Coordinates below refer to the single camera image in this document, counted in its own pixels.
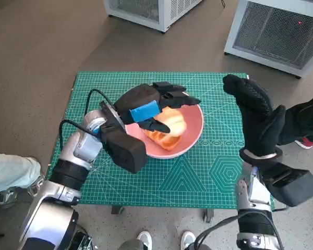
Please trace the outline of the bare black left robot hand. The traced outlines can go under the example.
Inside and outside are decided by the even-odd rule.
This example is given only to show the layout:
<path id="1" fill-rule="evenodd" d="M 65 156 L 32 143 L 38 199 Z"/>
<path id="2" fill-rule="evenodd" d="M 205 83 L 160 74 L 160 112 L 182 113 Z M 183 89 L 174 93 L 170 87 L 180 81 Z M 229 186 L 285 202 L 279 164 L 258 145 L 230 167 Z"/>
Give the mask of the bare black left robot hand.
<path id="1" fill-rule="evenodd" d="M 181 108 L 183 105 L 198 105 L 201 100 L 187 95 L 186 88 L 169 82 L 141 84 L 123 94 L 114 104 L 115 110 L 125 125 L 137 123 L 142 129 L 170 133 L 164 122 L 155 116 L 165 107 Z"/>

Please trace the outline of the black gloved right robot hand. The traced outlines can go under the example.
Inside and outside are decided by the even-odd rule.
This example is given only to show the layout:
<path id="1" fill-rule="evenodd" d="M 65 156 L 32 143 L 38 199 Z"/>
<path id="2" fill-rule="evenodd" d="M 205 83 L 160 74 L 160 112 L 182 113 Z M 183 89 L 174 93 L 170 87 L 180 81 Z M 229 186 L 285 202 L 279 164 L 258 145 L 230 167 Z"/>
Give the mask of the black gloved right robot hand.
<path id="1" fill-rule="evenodd" d="M 233 74 L 223 78 L 223 90 L 235 97 L 241 112 L 245 149 L 257 157 L 274 154 L 285 124 L 285 106 L 273 109 L 269 96 L 255 81 Z"/>

